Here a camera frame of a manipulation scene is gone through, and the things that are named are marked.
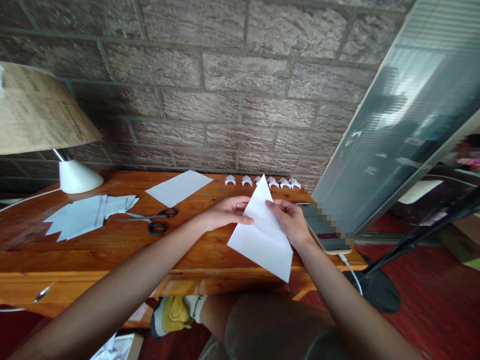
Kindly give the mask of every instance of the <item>shorts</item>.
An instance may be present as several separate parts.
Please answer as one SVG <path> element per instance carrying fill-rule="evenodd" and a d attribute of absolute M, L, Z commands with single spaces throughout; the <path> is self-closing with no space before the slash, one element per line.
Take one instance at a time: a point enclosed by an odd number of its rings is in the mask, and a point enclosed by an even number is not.
<path fill-rule="evenodd" d="M 267 294 L 244 294 L 233 306 L 223 346 L 212 335 L 200 360 L 350 359 L 326 310 Z"/>

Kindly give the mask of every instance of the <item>newspaper lamp shade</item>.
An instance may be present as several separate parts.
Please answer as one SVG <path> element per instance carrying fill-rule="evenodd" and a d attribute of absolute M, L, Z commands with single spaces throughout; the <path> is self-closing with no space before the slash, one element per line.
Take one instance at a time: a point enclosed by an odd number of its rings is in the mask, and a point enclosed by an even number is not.
<path fill-rule="evenodd" d="M 0 61 L 0 155 L 69 148 L 101 139 L 51 72 Z"/>

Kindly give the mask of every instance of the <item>brick wall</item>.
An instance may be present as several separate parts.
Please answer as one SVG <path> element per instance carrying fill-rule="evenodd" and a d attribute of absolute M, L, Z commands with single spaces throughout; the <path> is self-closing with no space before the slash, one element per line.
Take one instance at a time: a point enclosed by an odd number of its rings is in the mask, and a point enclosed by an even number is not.
<path fill-rule="evenodd" d="M 93 168 L 317 184 L 413 0 L 3 0 L 0 60 L 51 69 L 103 134 Z M 55 182 L 0 158 L 0 190 Z"/>

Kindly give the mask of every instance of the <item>hand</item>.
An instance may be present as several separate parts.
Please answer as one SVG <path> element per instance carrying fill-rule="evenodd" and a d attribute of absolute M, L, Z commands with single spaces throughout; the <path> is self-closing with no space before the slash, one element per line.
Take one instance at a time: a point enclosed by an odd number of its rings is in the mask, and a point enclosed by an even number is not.
<path fill-rule="evenodd" d="M 197 215 L 205 232 L 221 228 L 230 223 L 252 225 L 255 220 L 244 216 L 244 210 L 250 201 L 249 196 L 227 197 L 207 211 Z"/>
<path fill-rule="evenodd" d="M 300 206 L 283 199 L 274 199 L 273 202 L 267 200 L 266 205 L 280 221 L 283 231 L 295 249 L 314 241 Z"/>

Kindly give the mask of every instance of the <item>wood grain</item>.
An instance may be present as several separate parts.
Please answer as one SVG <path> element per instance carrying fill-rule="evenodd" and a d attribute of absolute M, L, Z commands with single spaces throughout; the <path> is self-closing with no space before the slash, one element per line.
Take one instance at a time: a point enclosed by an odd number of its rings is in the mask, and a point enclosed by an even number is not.
<path fill-rule="evenodd" d="M 43 220 L 66 204 L 95 195 L 137 195 L 140 200 L 130 211 L 154 215 L 166 206 L 146 194 L 145 190 L 178 173 L 112 171 L 102 175 L 105 183 L 95 190 L 75 195 L 57 191 L 0 212 L 1 303 L 31 304 L 38 292 L 55 282 L 52 292 L 40 303 L 68 304 L 112 269 L 161 238 L 161 235 L 148 233 L 146 222 L 117 221 L 128 217 L 125 214 L 113 215 L 103 227 L 69 241 L 56 242 L 58 234 L 45 236 L 50 223 Z M 175 206 L 178 215 L 165 221 L 167 234 L 222 199 L 251 196 L 255 189 L 249 185 L 241 186 L 240 175 L 235 176 L 236 185 L 224 185 L 225 175 L 206 176 L 213 181 Z M 56 187 L 53 185 L 44 191 Z M 271 193 L 274 199 L 286 199 L 293 203 L 313 202 L 304 189 L 274 187 Z M 258 290 L 308 291 L 315 288 L 296 251 L 290 282 L 286 284 L 228 247 L 234 228 L 235 225 L 230 224 L 203 235 L 159 285 L 155 297 Z M 337 256 L 330 258 L 341 271 L 348 269 Z M 354 270 L 367 266 L 356 251 L 348 254 L 347 258 Z M 59 309 L 53 305 L 54 310 L 39 310 L 39 313 L 50 316 Z M 41 307 L 31 308 L 35 311 Z"/>

